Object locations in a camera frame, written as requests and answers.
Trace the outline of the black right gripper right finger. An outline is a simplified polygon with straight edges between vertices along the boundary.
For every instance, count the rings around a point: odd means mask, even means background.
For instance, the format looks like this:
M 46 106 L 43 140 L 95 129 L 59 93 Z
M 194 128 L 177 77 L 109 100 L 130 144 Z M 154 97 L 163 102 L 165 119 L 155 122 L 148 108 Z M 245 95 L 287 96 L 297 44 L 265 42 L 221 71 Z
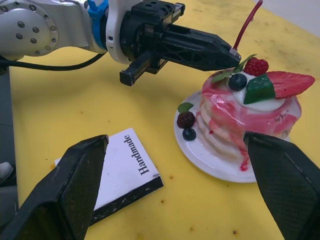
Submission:
M 320 238 L 320 169 L 295 144 L 247 131 L 248 151 L 262 198 L 286 240 Z

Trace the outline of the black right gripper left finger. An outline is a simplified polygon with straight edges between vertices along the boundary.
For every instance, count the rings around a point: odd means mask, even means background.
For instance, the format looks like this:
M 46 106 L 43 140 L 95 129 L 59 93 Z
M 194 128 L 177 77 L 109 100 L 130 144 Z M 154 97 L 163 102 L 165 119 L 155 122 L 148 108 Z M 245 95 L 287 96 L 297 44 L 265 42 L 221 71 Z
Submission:
M 69 147 L 56 167 L 31 191 L 2 240 L 83 240 L 96 205 L 107 135 Z

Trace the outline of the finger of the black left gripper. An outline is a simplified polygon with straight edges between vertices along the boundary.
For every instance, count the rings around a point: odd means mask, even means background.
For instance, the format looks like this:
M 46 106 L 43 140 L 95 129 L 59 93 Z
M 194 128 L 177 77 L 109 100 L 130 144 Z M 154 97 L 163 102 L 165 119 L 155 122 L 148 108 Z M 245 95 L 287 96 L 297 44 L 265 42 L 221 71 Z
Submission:
M 201 51 L 229 51 L 231 45 L 216 34 L 170 24 L 163 33 L 163 42 Z
M 165 33 L 159 42 L 159 56 L 164 60 L 201 71 L 219 71 L 239 65 L 241 56 L 230 52 L 231 46 L 215 34 Z

